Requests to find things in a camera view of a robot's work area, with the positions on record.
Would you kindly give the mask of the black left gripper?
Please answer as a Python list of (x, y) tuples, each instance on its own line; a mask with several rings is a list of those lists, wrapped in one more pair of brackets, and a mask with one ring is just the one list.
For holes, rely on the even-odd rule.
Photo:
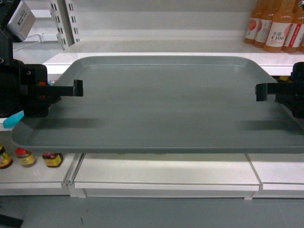
[(73, 86), (50, 86), (47, 67), (42, 64), (24, 64), (14, 61), (12, 65), (0, 65), (0, 116), (8, 118), (24, 111), (30, 118), (48, 115), (51, 105), (60, 96), (84, 95), (83, 81), (73, 81)]

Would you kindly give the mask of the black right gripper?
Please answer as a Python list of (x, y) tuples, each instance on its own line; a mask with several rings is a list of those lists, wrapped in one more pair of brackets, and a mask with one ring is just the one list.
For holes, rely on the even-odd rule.
[(255, 86), (256, 101), (266, 101), (268, 95), (276, 95), (275, 101), (283, 105), (295, 121), (304, 128), (304, 95), (294, 94), (293, 84), (304, 82), (304, 63), (295, 63), (290, 76), (279, 76), (277, 81), (278, 83), (257, 84)]

